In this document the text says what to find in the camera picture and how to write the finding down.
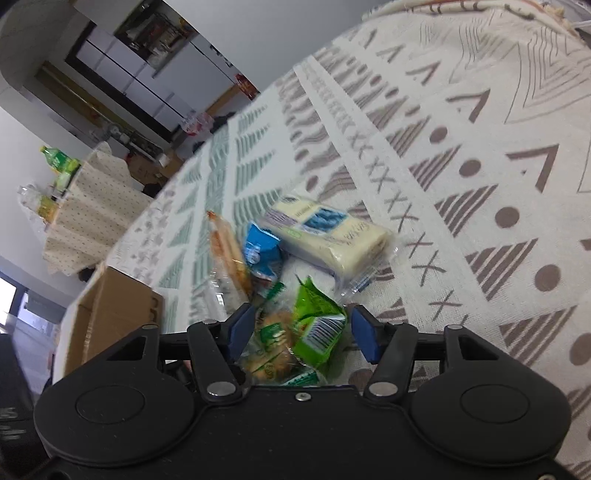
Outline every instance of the dotted tablecloth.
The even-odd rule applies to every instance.
[[[151,200],[132,188],[125,161],[100,145],[76,173],[48,229],[43,258],[50,272],[72,275],[104,260]]]

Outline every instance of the blue gripper pad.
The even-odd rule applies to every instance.
[[[228,355],[227,360],[235,362],[242,355],[242,351],[252,336],[255,329],[255,309],[250,304],[243,304],[232,316],[227,320],[233,322],[228,332]]]
[[[357,309],[351,312],[351,331],[365,359],[371,364],[377,364],[384,353],[378,344],[377,332]]]

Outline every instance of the tablecloth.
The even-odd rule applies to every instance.
[[[127,164],[100,144],[82,164],[47,230],[50,272],[72,275],[103,261],[151,198],[133,188]]]
[[[218,131],[108,264],[161,293],[164,331],[181,331],[207,318],[206,209],[243,237],[295,186],[387,226],[402,248],[356,301],[424,332],[465,325],[555,383],[573,410],[558,459],[589,479],[590,73],[591,51],[533,2],[393,2]],[[350,343],[331,373],[363,384],[371,366]]]

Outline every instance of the green bottle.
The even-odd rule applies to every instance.
[[[44,145],[41,152],[45,154],[47,163],[56,173],[72,173],[80,165],[78,160],[68,157],[57,148],[48,148]]]

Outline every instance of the window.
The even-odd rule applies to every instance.
[[[146,61],[92,22],[66,63],[166,141],[191,112],[178,95],[153,78],[155,70]]]
[[[18,316],[26,292],[27,289],[20,283],[0,273],[0,325],[6,325],[8,313]]]

